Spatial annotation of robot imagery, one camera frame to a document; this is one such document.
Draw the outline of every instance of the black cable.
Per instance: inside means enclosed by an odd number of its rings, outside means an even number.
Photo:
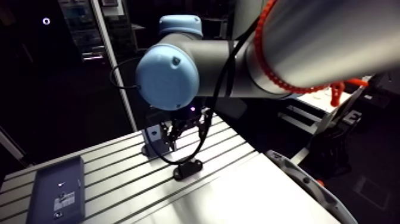
[[[115,72],[115,70],[117,68],[121,67],[122,65],[124,65],[124,64],[126,64],[128,62],[131,62],[133,60],[139,59],[139,58],[141,58],[141,57],[129,58],[128,60],[125,60],[125,61],[117,64],[115,67],[113,67],[111,69],[111,71],[110,71],[110,82],[111,82],[111,84],[113,86],[115,86],[116,88],[119,88],[119,89],[135,89],[135,88],[137,88],[138,87],[137,85],[133,85],[133,86],[118,86],[118,84],[115,83],[113,77],[114,77],[114,72]]]
[[[221,72],[217,79],[217,83],[215,84],[215,89],[214,89],[214,94],[212,95],[210,109],[206,112],[206,113],[208,113],[208,116],[206,116],[204,119],[204,124],[205,124],[204,133],[203,133],[203,135],[200,136],[199,145],[197,146],[196,150],[191,155],[187,156],[184,159],[177,160],[177,161],[171,161],[171,160],[165,158],[161,153],[159,153],[155,149],[152,142],[150,141],[149,133],[148,133],[147,129],[145,129],[145,135],[146,135],[146,138],[149,140],[148,142],[149,142],[150,147],[153,149],[153,151],[156,153],[156,155],[160,159],[162,159],[164,162],[171,164],[171,165],[181,165],[181,164],[187,163],[188,161],[191,161],[191,159],[193,159],[197,155],[197,153],[199,153],[201,147],[203,146],[205,138],[207,137],[208,130],[210,129],[211,121],[213,119],[213,114],[215,112],[215,105],[217,104],[218,95],[220,93],[220,89],[221,89],[224,77],[228,71],[229,65],[231,65],[232,62],[234,62],[236,54],[238,54],[239,50],[243,47],[243,45],[245,44],[247,39],[250,37],[250,35],[253,33],[253,31],[257,27],[258,18],[259,17],[257,17],[254,20],[254,22],[250,25],[250,27],[246,30],[246,32],[243,35],[241,35],[239,42],[236,44],[233,51],[229,54],[228,59],[226,60],[224,66],[221,69]]]

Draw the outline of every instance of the metal work table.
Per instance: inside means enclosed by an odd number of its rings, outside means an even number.
[[[183,133],[177,160],[198,144]],[[339,223],[265,155],[214,117],[199,173],[177,182],[173,166],[143,156],[135,132],[5,177],[0,222],[25,223],[36,171],[80,155],[85,162],[85,224],[98,223]]]

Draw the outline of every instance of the label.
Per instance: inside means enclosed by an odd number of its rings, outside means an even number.
[[[57,211],[74,203],[75,203],[75,192],[73,191],[69,194],[65,194],[63,198],[58,197],[54,200],[54,211]]]

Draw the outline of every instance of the blue end cap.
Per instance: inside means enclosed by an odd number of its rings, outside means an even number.
[[[196,96],[199,73],[184,51],[162,43],[150,48],[137,65],[136,84],[149,104],[162,110],[178,110]]]
[[[165,15],[160,19],[159,34],[193,33],[203,37],[201,19],[196,15]]]

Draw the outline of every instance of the circular light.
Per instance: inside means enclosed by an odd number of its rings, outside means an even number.
[[[43,18],[42,23],[47,26],[50,24],[50,19],[45,17],[45,18]]]

